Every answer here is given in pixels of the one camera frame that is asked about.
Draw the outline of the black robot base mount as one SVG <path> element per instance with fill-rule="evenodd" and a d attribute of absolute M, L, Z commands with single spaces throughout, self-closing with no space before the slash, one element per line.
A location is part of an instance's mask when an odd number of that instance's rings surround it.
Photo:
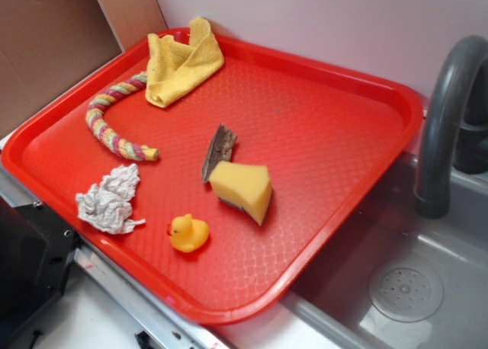
<path fill-rule="evenodd" d="M 78 233 L 48 205 L 1 200 L 1 341 L 64 294 Z"/>

